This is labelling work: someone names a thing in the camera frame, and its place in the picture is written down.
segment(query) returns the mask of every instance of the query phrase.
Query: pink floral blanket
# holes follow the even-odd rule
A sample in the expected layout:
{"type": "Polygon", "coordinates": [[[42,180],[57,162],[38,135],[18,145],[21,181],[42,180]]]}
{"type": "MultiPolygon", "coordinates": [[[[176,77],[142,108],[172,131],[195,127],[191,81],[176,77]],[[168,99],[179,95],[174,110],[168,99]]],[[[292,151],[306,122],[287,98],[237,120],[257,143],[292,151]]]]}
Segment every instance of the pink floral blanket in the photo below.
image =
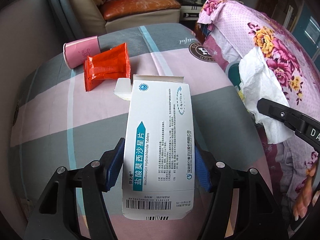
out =
{"type": "MultiPolygon", "coordinates": [[[[254,46],[260,47],[290,107],[320,121],[319,71],[302,46],[283,26],[262,13],[231,0],[207,0],[198,23],[217,28],[227,40],[225,42],[228,42],[241,58],[254,46]]],[[[222,55],[216,55],[219,56],[228,61],[223,52],[222,55]]],[[[292,206],[305,183],[311,165],[317,160],[318,153],[296,136],[283,144],[283,154],[279,155],[276,153],[278,146],[268,146],[263,141],[267,160],[268,155],[273,156],[272,160],[269,158],[271,179],[275,167],[280,164],[283,172],[277,176],[275,180],[278,181],[275,182],[279,184],[281,192],[286,193],[292,206]]]]}

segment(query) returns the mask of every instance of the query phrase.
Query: crumpled tissue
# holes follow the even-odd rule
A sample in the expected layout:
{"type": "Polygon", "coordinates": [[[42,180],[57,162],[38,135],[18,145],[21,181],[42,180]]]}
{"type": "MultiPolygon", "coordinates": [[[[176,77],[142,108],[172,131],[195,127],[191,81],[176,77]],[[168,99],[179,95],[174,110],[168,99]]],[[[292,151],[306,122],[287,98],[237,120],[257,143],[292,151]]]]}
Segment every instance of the crumpled tissue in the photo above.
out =
{"type": "Polygon", "coordinates": [[[289,107],[275,74],[267,66],[259,47],[255,47],[240,60],[240,88],[244,95],[245,107],[253,113],[256,123],[262,123],[268,144],[281,143],[293,136],[294,132],[282,122],[260,114],[258,100],[266,98],[289,107]]]}

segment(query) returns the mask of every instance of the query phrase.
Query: red plastic wrapper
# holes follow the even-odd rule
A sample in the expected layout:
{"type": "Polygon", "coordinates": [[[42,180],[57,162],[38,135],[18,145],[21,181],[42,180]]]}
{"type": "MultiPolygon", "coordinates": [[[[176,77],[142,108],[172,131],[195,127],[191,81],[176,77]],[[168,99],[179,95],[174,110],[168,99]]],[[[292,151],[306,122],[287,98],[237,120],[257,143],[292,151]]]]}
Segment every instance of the red plastic wrapper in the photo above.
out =
{"type": "Polygon", "coordinates": [[[127,43],[93,57],[84,62],[85,91],[91,91],[105,79],[130,78],[131,66],[127,43]]]}

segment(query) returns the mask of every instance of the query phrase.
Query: metal screw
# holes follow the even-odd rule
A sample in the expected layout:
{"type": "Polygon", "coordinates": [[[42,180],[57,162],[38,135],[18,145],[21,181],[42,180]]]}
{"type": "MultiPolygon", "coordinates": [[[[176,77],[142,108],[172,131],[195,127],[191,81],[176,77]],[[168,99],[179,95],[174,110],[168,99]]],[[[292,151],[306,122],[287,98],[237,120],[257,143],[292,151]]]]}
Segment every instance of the metal screw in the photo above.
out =
{"type": "Polygon", "coordinates": [[[59,167],[57,169],[57,173],[61,174],[61,173],[64,173],[66,171],[66,169],[64,167],[59,167]]]}
{"type": "Polygon", "coordinates": [[[250,173],[253,175],[256,175],[256,174],[258,174],[258,171],[255,168],[251,168],[250,173]]]}
{"type": "Polygon", "coordinates": [[[100,165],[100,162],[99,161],[93,161],[91,163],[91,167],[95,168],[95,167],[98,167],[100,165]]]}
{"type": "Polygon", "coordinates": [[[226,166],[223,162],[217,162],[216,165],[218,168],[224,168],[224,166],[226,166]]]}

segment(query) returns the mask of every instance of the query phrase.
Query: worn leather cushion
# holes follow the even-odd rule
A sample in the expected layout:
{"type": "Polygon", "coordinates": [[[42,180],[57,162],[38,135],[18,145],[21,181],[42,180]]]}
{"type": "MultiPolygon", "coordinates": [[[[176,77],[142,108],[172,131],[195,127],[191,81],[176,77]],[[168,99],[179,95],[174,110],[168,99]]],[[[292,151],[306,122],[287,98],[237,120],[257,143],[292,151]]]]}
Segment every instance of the worn leather cushion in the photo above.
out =
{"type": "Polygon", "coordinates": [[[128,15],[180,8],[176,0],[111,0],[100,7],[100,12],[106,21],[111,21],[128,15]]]}

